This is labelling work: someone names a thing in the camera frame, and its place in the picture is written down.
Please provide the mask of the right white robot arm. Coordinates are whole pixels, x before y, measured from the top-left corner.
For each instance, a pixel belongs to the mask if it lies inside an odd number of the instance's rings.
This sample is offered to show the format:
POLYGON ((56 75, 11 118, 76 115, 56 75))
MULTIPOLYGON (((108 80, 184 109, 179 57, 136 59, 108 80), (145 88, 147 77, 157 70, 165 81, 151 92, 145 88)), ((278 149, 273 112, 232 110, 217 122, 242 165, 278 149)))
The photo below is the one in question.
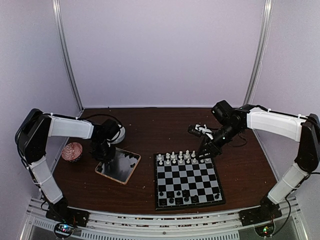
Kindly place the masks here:
POLYGON ((203 138, 195 155, 198 160, 221 155, 222 147, 246 129, 268 132, 299 144, 292 166, 262 198, 256 210, 259 220, 268 220, 276 212, 279 203, 308 178, 320 163, 318 116, 293 115, 252 104, 235 108, 226 100, 216 103, 211 113, 221 125, 216 131, 210 130, 205 124, 188 127, 189 133, 203 138))

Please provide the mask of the black grey chessboard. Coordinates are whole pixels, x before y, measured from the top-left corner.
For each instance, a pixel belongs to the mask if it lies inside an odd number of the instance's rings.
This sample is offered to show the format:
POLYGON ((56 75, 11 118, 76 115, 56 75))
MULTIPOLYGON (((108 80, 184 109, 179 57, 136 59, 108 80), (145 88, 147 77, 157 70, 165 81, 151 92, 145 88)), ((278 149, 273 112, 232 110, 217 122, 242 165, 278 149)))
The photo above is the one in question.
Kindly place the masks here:
POLYGON ((155 153, 155 210, 175 211, 210 207, 226 203, 215 162, 197 160, 196 152, 155 153))

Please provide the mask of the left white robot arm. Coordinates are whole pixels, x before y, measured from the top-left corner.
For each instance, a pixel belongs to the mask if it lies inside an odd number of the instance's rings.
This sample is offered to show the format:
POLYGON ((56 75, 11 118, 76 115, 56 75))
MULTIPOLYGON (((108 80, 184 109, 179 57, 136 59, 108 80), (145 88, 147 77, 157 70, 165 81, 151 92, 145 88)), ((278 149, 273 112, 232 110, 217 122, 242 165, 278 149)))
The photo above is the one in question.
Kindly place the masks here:
POLYGON ((64 195, 57 185, 47 163, 47 145, 50 138, 77 138, 89 140, 91 157, 108 162, 115 157, 116 144, 126 136, 126 129, 116 117, 106 114, 103 123, 95 123, 90 116, 73 117, 42 112, 33 108, 26 116, 14 140, 25 168, 35 179, 46 200, 53 204, 52 213, 61 222, 72 218, 72 211, 62 202, 64 195))

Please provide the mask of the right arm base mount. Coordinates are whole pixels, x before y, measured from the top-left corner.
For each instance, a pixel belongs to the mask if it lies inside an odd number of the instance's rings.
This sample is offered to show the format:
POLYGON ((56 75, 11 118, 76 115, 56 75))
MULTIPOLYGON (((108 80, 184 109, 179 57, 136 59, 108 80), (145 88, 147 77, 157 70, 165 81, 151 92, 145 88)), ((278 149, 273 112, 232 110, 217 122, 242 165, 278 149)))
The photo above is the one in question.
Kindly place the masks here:
POLYGON ((255 233, 262 238, 271 237, 275 233, 276 225, 274 220, 283 215, 279 209, 267 212, 261 206, 241 210, 238 214, 242 226, 253 227, 255 233))

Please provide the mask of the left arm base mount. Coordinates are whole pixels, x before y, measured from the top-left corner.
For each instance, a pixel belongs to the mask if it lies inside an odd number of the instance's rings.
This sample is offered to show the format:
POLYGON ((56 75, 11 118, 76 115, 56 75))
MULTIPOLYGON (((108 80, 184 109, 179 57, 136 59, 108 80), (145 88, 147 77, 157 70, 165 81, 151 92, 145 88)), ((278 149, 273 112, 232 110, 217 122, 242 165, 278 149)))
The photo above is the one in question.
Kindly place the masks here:
POLYGON ((48 209, 45 217, 57 223, 53 227, 53 233, 58 239, 69 238, 79 227, 86 227, 90 213, 85 210, 67 208, 66 214, 59 214, 52 208, 48 209))

